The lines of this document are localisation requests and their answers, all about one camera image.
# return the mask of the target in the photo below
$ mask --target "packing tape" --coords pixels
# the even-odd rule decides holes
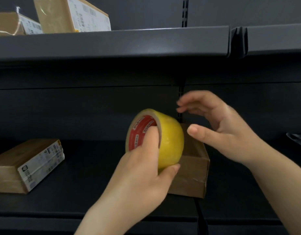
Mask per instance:
[[[150,126],[157,126],[159,132],[158,169],[178,163],[184,147],[184,134],[180,123],[156,110],[146,109],[133,119],[125,140],[125,152],[142,145]]]

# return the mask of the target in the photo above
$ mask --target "left hand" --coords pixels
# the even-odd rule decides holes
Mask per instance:
[[[76,234],[122,235],[159,206],[180,165],[158,175],[159,133],[150,127],[143,144],[124,154],[100,199]]]

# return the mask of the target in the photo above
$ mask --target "hand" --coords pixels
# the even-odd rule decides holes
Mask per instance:
[[[167,167],[158,175],[158,145],[158,128],[152,126],[143,144],[121,158],[76,234],[124,234],[162,203],[180,165]]]
[[[210,91],[190,91],[177,102],[177,111],[204,116],[213,130],[192,124],[188,134],[217,149],[231,160],[248,165],[258,150],[268,145],[262,141],[241,116]]]

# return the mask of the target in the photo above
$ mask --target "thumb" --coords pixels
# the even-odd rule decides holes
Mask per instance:
[[[216,149],[220,148],[222,145],[222,135],[211,129],[208,129],[206,127],[197,124],[191,124],[188,127],[187,131],[188,134],[193,138],[203,143],[206,143]]]
[[[180,164],[175,164],[165,168],[159,175],[159,184],[163,187],[166,191],[169,190],[169,187],[172,183],[173,178],[176,176],[180,169]]]

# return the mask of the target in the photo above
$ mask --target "package on shelf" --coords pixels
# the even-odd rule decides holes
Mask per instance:
[[[181,124],[184,133],[184,149],[180,169],[168,193],[204,198],[206,193],[209,157],[202,142],[189,136],[189,125]]]
[[[42,34],[40,24],[16,12],[0,12],[0,36]]]
[[[58,139],[31,139],[0,154],[0,192],[30,192],[63,160]]]
[[[108,15],[86,0],[34,0],[44,33],[110,31]]]

